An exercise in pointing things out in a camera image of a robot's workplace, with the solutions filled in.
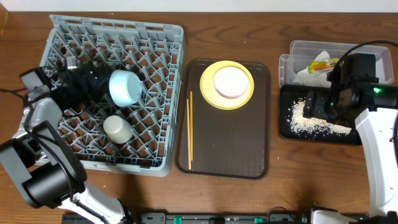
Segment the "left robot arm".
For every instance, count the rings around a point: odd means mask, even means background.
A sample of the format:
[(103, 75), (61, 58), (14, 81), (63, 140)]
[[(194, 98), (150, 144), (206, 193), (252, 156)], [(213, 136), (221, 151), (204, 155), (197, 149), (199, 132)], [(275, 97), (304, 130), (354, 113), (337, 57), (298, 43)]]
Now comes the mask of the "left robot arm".
[(58, 132), (65, 110), (106, 93), (110, 74), (105, 68), (61, 68), (56, 88), (41, 67), (20, 75), (25, 108), (18, 132), (1, 144), (1, 165), (31, 207), (69, 210), (93, 223), (133, 223), (119, 199), (88, 182), (83, 164)]

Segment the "white bowl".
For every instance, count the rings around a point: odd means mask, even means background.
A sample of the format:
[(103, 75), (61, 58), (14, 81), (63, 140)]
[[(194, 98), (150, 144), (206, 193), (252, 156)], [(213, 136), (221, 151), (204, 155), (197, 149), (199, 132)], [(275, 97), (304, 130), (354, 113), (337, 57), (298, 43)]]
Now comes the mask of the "white bowl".
[(216, 92), (222, 97), (235, 99), (247, 92), (249, 78), (240, 68), (225, 67), (215, 73), (213, 84)]

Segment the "white cup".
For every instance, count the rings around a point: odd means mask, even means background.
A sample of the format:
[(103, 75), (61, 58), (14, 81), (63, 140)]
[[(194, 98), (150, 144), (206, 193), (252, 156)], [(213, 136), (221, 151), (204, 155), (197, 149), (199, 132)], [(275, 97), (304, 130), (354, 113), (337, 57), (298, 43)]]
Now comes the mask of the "white cup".
[(109, 139), (116, 144), (128, 142), (133, 135), (132, 126), (117, 115), (107, 117), (103, 123), (103, 129)]

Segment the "green snack wrapper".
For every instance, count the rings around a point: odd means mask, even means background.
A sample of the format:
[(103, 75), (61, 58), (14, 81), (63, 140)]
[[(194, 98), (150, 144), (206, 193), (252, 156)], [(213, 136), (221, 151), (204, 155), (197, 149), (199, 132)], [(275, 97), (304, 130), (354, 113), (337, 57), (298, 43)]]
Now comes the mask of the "green snack wrapper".
[(309, 73), (326, 72), (333, 70), (334, 66), (338, 63), (338, 58), (329, 58), (325, 60), (314, 60), (308, 66)]

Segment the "white napkin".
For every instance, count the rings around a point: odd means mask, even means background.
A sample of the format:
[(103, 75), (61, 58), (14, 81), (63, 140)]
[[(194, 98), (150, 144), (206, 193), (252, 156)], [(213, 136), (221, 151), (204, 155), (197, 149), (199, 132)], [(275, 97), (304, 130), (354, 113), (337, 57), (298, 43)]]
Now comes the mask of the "white napkin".
[(309, 72), (309, 67), (299, 71), (293, 79), (294, 85), (317, 86), (329, 88), (331, 82), (327, 80), (327, 72)]

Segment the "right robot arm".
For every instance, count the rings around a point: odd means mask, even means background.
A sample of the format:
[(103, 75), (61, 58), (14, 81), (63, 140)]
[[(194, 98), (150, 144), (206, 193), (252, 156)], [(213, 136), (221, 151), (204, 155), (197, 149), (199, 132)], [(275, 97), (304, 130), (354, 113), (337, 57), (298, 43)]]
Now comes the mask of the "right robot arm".
[(328, 81), (329, 92), (308, 92), (303, 115), (356, 130), (370, 192), (361, 223), (397, 223), (397, 87), (379, 83), (373, 54), (345, 54)]

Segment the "light blue bowl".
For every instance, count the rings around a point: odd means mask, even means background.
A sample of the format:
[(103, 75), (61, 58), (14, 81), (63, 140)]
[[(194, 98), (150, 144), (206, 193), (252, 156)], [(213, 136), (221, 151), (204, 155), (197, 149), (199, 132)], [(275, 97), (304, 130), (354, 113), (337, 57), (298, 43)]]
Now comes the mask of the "light blue bowl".
[(118, 107), (133, 105), (141, 97), (141, 81), (134, 72), (115, 70), (109, 79), (109, 93)]

